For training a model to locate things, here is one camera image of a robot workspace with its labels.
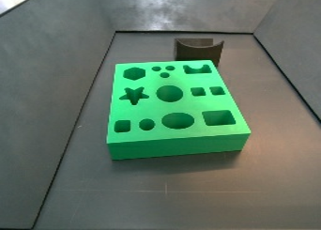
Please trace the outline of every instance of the green foam block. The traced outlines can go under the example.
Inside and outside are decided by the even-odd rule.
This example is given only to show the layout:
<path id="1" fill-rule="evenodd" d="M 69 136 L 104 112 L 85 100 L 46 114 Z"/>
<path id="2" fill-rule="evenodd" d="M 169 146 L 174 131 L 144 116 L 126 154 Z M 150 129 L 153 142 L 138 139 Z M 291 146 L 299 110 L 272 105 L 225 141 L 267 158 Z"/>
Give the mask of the green foam block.
<path id="1" fill-rule="evenodd" d="M 252 134 L 212 61 L 116 66 L 114 160 L 243 150 Z"/>

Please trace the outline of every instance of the square hole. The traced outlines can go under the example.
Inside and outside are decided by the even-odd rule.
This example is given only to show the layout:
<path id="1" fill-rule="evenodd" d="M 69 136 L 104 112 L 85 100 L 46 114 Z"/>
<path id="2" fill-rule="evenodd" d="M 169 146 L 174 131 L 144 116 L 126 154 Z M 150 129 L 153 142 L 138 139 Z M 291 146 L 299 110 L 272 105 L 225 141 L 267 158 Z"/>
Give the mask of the square hole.
<path id="1" fill-rule="evenodd" d="M 129 120 L 121 120 L 114 125 L 116 132 L 129 132 L 132 130 L 132 122 Z"/>
<path id="2" fill-rule="evenodd" d="M 208 111 L 203 113 L 208 126 L 223 126 L 236 124 L 232 112 L 225 111 Z"/>
<path id="3" fill-rule="evenodd" d="M 207 96 L 207 91 L 204 87 L 195 87 L 191 89 L 191 91 L 196 97 Z"/>
<path id="4" fill-rule="evenodd" d="M 211 87 L 211 92 L 213 93 L 213 95 L 227 95 L 225 90 L 221 86 L 215 86 Z"/>

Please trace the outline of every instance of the circular hole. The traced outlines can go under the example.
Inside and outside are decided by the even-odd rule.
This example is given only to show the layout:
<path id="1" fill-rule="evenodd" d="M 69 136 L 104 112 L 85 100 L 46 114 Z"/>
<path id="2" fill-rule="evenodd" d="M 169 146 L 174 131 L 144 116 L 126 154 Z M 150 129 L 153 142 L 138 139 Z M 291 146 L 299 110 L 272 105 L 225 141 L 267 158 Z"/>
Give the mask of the circular hole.
<path id="1" fill-rule="evenodd" d="M 141 122 L 140 122 L 140 128 L 142 130 L 152 130 L 156 126 L 156 123 L 153 120 L 150 119 L 144 119 Z"/>
<path id="2" fill-rule="evenodd" d="M 174 66 L 166 66 L 166 70 L 174 70 L 176 67 Z"/>
<path id="3" fill-rule="evenodd" d="M 152 69 L 153 69 L 154 71 L 160 71 L 160 70 L 161 70 L 160 67 L 153 67 Z"/>
<path id="4" fill-rule="evenodd" d="M 174 85 L 160 87 L 156 94 L 166 102 L 176 102 L 184 98 L 184 91 Z"/>
<path id="5" fill-rule="evenodd" d="M 169 75 L 166 72 L 162 72 L 162 73 L 161 73 L 161 77 L 164 77 L 164 78 L 169 78 L 170 75 Z"/>
<path id="6" fill-rule="evenodd" d="M 195 117 L 184 113 L 168 114 L 162 123 L 170 129 L 187 129 L 195 124 Z"/>

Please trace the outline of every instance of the gray wall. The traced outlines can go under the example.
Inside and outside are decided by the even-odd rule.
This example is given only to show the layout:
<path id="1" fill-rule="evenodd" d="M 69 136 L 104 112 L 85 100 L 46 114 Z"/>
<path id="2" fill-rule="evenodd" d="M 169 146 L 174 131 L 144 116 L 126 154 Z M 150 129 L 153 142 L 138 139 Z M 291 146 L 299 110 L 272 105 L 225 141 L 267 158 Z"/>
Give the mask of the gray wall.
<path id="1" fill-rule="evenodd" d="M 279 0 L 255 35 L 321 118 L 321 0 Z"/>
<path id="2" fill-rule="evenodd" d="M 31 228 L 114 30 L 96 0 L 0 18 L 0 228 Z"/>
<path id="3" fill-rule="evenodd" d="M 253 33 L 276 0 L 101 0 L 117 30 Z"/>

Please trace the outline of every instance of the star-shaped hole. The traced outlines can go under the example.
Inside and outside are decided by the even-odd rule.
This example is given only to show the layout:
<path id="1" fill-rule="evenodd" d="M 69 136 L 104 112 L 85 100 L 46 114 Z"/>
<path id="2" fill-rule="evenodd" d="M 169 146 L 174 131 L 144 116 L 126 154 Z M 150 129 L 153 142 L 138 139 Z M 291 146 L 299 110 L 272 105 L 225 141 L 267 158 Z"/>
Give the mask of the star-shaped hole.
<path id="1" fill-rule="evenodd" d="M 121 97 L 121 100 L 130 100 L 132 105 L 137 105 L 141 99 L 148 99 L 150 96 L 144 94 L 145 87 L 137 89 L 126 88 L 126 95 Z"/>

